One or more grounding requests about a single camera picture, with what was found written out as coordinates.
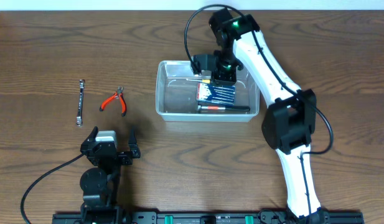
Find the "claw hammer orange black handle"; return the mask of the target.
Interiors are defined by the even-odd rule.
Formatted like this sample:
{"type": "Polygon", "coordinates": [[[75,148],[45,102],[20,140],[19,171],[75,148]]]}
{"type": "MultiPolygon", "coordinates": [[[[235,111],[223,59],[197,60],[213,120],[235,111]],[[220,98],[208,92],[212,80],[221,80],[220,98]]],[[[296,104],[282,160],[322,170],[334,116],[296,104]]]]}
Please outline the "claw hammer orange black handle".
{"type": "Polygon", "coordinates": [[[230,105],[197,105],[194,107],[198,113],[207,114],[243,114],[249,113],[249,106],[230,106],[230,105]]]}

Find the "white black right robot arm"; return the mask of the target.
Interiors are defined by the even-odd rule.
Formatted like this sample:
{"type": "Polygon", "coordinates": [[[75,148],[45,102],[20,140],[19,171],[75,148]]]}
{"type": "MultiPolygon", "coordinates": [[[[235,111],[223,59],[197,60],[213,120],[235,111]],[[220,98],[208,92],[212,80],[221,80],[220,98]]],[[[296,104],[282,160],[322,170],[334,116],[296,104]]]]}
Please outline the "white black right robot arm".
{"type": "Polygon", "coordinates": [[[250,14],[220,4],[208,24],[220,50],[188,56],[194,74],[210,71],[217,85],[236,82],[236,71],[246,69],[261,90],[267,110],[261,126],[265,141],[281,161],[287,188],[288,220],[322,223],[324,215],[316,196],[310,156],[317,108],[315,93],[302,90],[282,69],[266,45],[250,14]]]}

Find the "black yellow screwdriver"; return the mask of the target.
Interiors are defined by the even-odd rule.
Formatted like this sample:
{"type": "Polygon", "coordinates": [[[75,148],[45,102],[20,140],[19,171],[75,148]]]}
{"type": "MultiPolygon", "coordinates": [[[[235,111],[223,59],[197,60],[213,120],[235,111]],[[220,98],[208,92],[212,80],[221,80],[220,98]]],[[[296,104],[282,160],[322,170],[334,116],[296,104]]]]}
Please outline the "black yellow screwdriver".
{"type": "Polygon", "coordinates": [[[206,84],[210,84],[210,79],[201,79],[201,80],[198,80],[198,79],[186,79],[187,81],[190,81],[190,82],[199,82],[199,83],[206,83],[206,84]]]}

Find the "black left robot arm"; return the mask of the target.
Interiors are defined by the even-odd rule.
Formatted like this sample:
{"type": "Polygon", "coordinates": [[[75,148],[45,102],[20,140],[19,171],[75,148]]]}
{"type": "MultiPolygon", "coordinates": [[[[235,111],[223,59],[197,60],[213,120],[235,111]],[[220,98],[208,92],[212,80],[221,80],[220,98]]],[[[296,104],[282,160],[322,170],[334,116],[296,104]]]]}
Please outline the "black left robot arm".
{"type": "Polygon", "coordinates": [[[80,152],[92,163],[80,178],[83,190],[82,224],[129,223],[129,215],[117,204],[121,167],[130,166],[141,157],[134,130],[129,134],[128,151],[119,152],[114,131],[94,127],[82,142],[80,152]]]}

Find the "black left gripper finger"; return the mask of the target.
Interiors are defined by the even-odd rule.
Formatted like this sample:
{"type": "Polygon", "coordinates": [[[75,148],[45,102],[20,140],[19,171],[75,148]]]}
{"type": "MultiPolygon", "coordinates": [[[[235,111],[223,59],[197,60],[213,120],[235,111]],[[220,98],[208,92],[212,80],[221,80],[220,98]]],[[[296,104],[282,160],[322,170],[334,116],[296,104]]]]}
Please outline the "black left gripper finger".
{"type": "Polygon", "coordinates": [[[98,127],[95,126],[87,138],[82,142],[82,146],[89,146],[95,142],[96,135],[98,134],[98,127]]]}
{"type": "Polygon", "coordinates": [[[139,152],[139,146],[136,140],[136,135],[133,127],[131,128],[129,133],[128,146],[131,152],[139,152]]]}

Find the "silver combination wrench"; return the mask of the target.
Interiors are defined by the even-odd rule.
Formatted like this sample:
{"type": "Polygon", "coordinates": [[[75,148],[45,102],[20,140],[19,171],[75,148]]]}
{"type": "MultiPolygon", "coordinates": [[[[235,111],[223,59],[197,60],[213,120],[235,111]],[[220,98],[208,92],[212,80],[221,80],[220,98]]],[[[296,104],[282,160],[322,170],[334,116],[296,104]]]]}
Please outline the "silver combination wrench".
{"type": "Polygon", "coordinates": [[[85,81],[84,80],[79,80],[79,85],[80,85],[80,92],[79,92],[79,101],[78,101],[78,111],[77,111],[76,125],[78,127],[81,127],[83,125],[82,109],[83,109],[83,96],[84,96],[84,89],[85,89],[85,81]]]}

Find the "red handled cutting pliers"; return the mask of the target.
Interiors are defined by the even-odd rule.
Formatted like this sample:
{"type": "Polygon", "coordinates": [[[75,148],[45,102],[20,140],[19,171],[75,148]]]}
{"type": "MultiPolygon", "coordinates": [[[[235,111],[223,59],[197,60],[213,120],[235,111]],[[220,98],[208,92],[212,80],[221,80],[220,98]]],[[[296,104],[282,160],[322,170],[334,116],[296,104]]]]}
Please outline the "red handled cutting pliers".
{"type": "Polygon", "coordinates": [[[117,88],[117,90],[113,93],[112,96],[110,96],[109,98],[107,98],[104,102],[102,102],[102,104],[100,105],[100,108],[99,110],[100,111],[104,111],[105,108],[115,99],[119,99],[120,103],[121,103],[121,115],[122,117],[126,116],[126,113],[127,113],[127,106],[126,106],[126,102],[124,100],[124,97],[123,97],[123,90],[124,90],[124,87],[123,86],[119,86],[117,88]]]}

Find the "blue precision screwdriver set case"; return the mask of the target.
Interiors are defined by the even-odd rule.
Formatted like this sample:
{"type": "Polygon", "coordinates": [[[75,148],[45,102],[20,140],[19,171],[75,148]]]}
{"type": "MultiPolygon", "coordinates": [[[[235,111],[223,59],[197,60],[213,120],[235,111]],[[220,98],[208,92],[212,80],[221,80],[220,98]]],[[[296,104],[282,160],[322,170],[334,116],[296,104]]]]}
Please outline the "blue precision screwdriver set case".
{"type": "Polygon", "coordinates": [[[197,101],[220,105],[234,105],[235,87],[199,83],[197,85],[197,101]]]}

